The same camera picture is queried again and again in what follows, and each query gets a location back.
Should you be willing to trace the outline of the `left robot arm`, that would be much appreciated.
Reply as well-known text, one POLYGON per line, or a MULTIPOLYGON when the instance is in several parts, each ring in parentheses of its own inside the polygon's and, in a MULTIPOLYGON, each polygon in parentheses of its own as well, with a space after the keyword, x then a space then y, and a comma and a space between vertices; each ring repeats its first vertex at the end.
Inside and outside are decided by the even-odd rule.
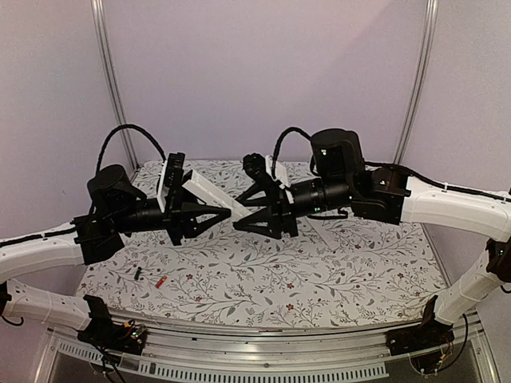
POLYGON ((35 319, 76 330, 111 346, 121 325, 113 323, 101 298, 55 294, 17 280, 55 267, 93 265, 111 259, 137 232, 166 230, 175 245, 195 238, 246 209, 196 172, 185 174, 166 164, 156 197, 150 199, 130 181, 124 167, 112 164, 87 183, 93 210, 45 232, 1 242, 1 315, 35 319))

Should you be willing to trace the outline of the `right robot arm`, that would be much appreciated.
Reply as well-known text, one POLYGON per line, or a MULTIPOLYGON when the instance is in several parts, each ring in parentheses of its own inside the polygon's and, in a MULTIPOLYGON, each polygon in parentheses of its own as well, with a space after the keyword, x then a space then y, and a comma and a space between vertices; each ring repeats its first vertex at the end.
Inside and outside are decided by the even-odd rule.
POLYGON ((358 135, 327 128, 306 137, 315 178, 287 186, 267 164, 246 155, 253 185, 238 197, 257 211, 234 224, 237 231, 279 239, 298 234, 297 220, 347 207, 354 216, 382 223, 428 223, 487 237, 485 249, 451 287, 427 303, 413 341, 431 347, 463 314, 510 281, 510 195, 431 180, 397 164, 366 163, 358 135))

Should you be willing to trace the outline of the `white remote control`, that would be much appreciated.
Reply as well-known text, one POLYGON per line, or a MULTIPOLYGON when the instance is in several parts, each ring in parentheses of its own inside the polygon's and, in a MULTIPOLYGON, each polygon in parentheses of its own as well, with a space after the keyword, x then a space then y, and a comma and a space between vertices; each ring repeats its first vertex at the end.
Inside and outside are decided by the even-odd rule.
POLYGON ((196 170, 191 170, 183 184, 184 189, 207 205, 227 208, 231 212, 233 221, 248 217, 251 212, 248 208, 236 201, 221 188, 207 180, 196 170))

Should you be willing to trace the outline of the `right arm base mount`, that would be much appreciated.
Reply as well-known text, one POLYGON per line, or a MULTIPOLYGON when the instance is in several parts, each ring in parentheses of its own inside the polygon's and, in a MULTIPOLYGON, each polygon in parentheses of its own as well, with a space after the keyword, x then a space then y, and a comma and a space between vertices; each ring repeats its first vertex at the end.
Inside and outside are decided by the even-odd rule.
POLYGON ((418 325, 386 332, 386 347, 392 356, 429 349, 454 340, 454 325, 438 321, 434 313, 437 300, 438 296, 434 295, 426 303, 422 321, 418 325))

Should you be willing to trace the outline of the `red orange battery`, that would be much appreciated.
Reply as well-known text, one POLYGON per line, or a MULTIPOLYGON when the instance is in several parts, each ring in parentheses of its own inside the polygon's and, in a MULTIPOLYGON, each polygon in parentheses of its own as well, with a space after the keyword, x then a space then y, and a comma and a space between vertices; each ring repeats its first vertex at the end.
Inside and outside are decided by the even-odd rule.
POLYGON ((155 287, 157 289, 159 289, 163 284, 164 282, 167 280, 167 276, 163 276, 160 278, 160 280, 156 283, 155 287))

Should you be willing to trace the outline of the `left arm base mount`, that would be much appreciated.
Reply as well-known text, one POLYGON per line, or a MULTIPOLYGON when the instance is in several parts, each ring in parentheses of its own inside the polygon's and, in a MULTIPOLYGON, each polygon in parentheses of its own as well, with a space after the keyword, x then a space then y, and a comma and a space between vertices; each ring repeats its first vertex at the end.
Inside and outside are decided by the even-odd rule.
POLYGON ((77 332, 79 341, 99 349, 142 355, 148 336, 144 324, 136 324, 134 319, 116 324, 101 298, 85 295, 83 299, 89 307, 90 322, 83 330, 77 332))

